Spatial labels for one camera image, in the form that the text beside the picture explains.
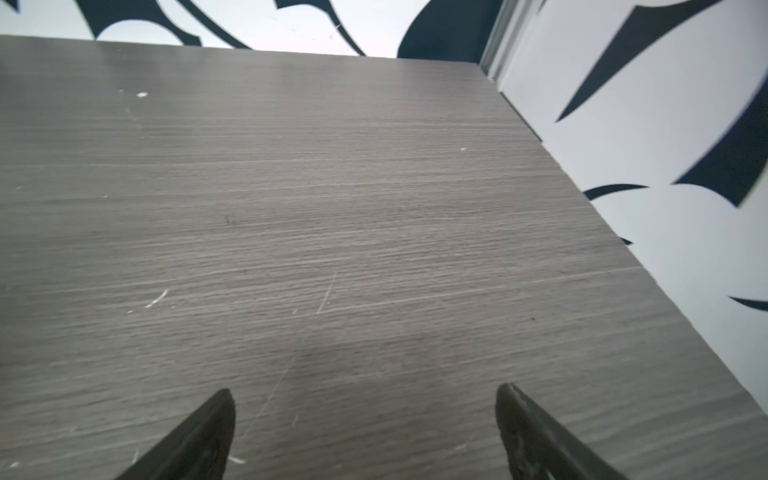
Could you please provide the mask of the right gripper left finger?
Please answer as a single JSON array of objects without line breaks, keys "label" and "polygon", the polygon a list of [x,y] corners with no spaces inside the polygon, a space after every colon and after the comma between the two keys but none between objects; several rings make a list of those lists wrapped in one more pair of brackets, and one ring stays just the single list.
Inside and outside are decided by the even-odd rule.
[{"label": "right gripper left finger", "polygon": [[234,439],[236,406],[221,389],[119,476],[119,480],[221,480]]}]

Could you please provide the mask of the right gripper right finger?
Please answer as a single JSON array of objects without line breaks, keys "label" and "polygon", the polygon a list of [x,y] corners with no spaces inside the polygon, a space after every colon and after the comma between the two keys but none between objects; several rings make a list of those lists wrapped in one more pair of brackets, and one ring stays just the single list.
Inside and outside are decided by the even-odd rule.
[{"label": "right gripper right finger", "polygon": [[623,479],[512,383],[496,392],[495,417],[514,479]]}]

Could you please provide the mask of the aluminium corner post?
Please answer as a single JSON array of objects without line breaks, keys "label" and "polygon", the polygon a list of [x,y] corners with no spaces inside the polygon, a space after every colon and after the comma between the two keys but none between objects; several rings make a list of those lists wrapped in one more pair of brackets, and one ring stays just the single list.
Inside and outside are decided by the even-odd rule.
[{"label": "aluminium corner post", "polygon": [[503,0],[479,67],[494,84],[503,80],[528,28],[546,0]]}]

